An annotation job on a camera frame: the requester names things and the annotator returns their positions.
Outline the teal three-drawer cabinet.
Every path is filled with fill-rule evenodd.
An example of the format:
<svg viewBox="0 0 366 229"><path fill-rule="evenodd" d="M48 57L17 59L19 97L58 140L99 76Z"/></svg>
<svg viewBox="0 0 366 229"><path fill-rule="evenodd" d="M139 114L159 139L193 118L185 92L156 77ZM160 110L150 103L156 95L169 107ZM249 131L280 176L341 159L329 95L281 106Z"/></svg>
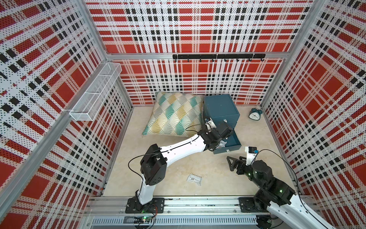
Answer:
<svg viewBox="0 0 366 229"><path fill-rule="evenodd" d="M231 96L222 94L204 98L203 117L204 120L211 118L216 126L226 123L232 129L235 129L240 114ZM213 151L214 154L236 151L242 146L235 132L230 137L223 139L223 141L227 142L226 147L216 148Z"/></svg>

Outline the white cookie packet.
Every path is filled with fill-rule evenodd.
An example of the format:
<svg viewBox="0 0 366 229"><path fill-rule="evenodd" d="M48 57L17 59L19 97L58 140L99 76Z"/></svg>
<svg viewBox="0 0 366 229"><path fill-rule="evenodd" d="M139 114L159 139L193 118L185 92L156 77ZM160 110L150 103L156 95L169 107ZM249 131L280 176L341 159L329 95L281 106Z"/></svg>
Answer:
<svg viewBox="0 0 366 229"><path fill-rule="evenodd" d="M225 148L226 147L227 142L221 140L220 143L218 144L218 146L216 148Z"/></svg>
<svg viewBox="0 0 366 229"><path fill-rule="evenodd" d="M198 186L201 186L201 183L202 183L202 177L200 176L197 176L195 174L190 174L187 178L187 181L188 182L193 182L195 184L197 184Z"/></svg>

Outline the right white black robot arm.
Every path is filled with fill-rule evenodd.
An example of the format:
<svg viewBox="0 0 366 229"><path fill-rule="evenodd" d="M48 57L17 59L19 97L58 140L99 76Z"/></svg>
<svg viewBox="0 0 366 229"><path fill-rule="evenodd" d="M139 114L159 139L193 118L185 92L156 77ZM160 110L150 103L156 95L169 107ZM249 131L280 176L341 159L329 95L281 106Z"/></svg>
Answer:
<svg viewBox="0 0 366 229"><path fill-rule="evenodd" d="M254 195L254 205L279 217L293 229L333 229L330 223L309 208L295 190L273 176L272 169L262 160L248 163L248 157L227 158L231 171L245 175L259 187Z"/></svg>

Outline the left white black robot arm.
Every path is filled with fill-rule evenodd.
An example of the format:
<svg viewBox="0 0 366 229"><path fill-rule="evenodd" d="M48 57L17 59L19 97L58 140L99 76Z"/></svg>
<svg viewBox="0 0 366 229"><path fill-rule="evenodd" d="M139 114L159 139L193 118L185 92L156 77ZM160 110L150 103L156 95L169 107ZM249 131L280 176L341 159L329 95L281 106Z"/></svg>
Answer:
<svg viewBox="0 0 366 229"><path fill-rule="evenodd" d="M151 145L144 155L136 156L132 160L141 157L140 173L133 169L142 183L135 192L133 198L128 199L125 212L127 214L145 213L150 210L154 214L164 211L164 198L154 198L155 187L166 176L167 168L174 162L200 153L206 150L214 151L221 141L234 134L234 129L228 123L218 124L216 127L208 129L203 127L195 135L179 143L159 147L157 144Z"/></svg>

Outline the white cookie packet bottom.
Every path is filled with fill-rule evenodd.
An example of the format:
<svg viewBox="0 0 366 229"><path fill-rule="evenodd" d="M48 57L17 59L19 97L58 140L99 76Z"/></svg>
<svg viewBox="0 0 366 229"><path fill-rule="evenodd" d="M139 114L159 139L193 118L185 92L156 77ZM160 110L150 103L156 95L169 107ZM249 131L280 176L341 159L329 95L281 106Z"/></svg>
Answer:
<svg viewBox="0 0 366 229"><path fill-rule="evenodd" d="M198 186L201 186L201 183L202 183L202 177L200 176L197 176L195 174L190 174L187 178L187 181L188 182L193 182L195 184L197 184Z"/></svg>

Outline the teal alarm clock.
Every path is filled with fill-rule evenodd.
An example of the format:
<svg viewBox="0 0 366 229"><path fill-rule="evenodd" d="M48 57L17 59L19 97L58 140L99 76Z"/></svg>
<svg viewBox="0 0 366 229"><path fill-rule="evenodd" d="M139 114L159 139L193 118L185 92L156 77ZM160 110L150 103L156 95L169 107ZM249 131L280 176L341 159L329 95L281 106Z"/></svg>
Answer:
<svg viewBox="0 0 366 229"><path fill-rule="evenodd" d="M263 111L261 109L252 108L249 112L249 118L254 121L259 121L261 119Z"/></svg>

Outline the patterned green yellow pillow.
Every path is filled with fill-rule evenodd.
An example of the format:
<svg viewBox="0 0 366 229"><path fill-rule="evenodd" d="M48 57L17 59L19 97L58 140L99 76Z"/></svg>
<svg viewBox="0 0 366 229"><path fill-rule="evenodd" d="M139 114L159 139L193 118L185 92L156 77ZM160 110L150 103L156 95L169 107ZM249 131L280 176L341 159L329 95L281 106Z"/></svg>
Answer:
<svg viewBox="0 0 366 229"><path fill-rule="evenodd" d="M204 96L157 92L143 135L192 137L203 127Z"/></svg>

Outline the black wall hook rail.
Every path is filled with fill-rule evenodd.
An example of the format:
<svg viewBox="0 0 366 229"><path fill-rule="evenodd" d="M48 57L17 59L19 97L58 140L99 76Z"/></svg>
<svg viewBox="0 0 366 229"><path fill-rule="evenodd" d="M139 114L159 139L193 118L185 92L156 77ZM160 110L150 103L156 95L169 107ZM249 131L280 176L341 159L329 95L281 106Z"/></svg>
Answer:
<svg viewBox="0 0 366 229"><path fill-rule="evenodd" d="M173 54L174 60L216 60L216 59L265 59L264 53L245 53L245 54Z"/></svg>

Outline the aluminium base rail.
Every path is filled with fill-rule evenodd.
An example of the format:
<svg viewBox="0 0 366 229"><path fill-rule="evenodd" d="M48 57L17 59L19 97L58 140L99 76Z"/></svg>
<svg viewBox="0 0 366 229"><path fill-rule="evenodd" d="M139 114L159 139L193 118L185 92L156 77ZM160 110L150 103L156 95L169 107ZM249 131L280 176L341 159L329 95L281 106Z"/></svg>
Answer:
<svg viewBox="0 0 366 229"><path fill-rule="evenodd" d="M247 226L260 215L251 196L165 196L145 207L129 197L95 197L87 204L82 229L160 226Z"/></svg>

